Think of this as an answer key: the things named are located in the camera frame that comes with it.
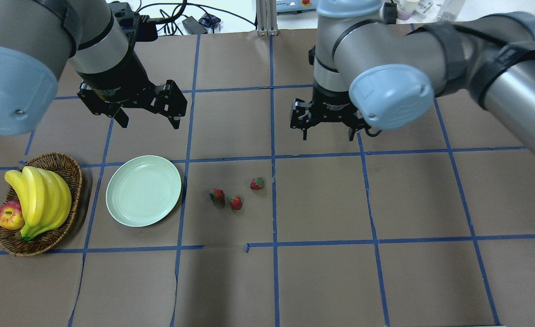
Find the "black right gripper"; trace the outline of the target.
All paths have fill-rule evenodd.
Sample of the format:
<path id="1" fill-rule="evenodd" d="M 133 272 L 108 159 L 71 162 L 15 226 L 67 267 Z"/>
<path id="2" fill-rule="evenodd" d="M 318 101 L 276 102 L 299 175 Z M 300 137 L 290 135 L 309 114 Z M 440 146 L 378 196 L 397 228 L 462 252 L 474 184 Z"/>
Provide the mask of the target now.
<path id="1" fill-rule="evenodd" d="M 290 113 L 290 128 L 302 131 L 307 140 L 309 128 L 323 123 L 339 123 L 348 126 L 348 140 L 353 141 L 361 130 L 370 132 L 371 126 L 359 118 L 357 108 L 348 91 L 331 91 L 320 86 L 312 89 L 311 101 L 294 99 Z"/>

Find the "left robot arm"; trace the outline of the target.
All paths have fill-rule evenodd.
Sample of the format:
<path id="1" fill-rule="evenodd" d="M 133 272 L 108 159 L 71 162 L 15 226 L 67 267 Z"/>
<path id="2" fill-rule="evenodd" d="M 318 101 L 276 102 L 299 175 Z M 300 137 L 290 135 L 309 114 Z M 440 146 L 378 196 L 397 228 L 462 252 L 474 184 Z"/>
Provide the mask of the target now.
<path id="1" fill-rule="evenodd" d="M 0 0 L 0 136 L 33 132 L 55 100 L 66 64 L 82 79 L 77 96 L 122 128 L 124 109 L 166 117 L 174 129 L 188 102 L 173 80 L 155 85 L 135 44 L 157 39 L 151 19 L 105 0 Z"/>

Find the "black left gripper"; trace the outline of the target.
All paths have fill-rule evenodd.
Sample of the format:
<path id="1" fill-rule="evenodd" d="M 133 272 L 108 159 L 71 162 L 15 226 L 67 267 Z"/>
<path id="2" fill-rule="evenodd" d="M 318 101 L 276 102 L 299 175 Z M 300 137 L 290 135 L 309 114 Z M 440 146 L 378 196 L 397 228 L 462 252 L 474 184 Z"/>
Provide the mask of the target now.
<path id="1" fill-rule="evenodd" d="M 123 109 L 144 109 L 169 119 L 173 129 L 180 128 L 188 107 L 184 93 L 172 79 L 155 85 L 134 50 L 105 72 L 80 76 L 77 96 L 92 114 L 105 114 L 125 129 L 130 118 Z"/>

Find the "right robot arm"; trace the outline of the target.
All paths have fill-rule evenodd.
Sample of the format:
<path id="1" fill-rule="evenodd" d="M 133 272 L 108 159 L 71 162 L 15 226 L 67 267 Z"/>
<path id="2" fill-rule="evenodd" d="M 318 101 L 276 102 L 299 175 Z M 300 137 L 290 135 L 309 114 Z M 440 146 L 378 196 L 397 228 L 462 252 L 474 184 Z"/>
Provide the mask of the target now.
<path id="1" fill-rule="evenodd" d="M 535 155 L 535 16 L 495 13 L 425 24 L 396 35 L 380 0 L 322 0 L 310 52 L 313 98 L 295 99 L 290 128 L 342 123 L 356 132 L 398 129 L 437 97 L 466 89 Z"/>

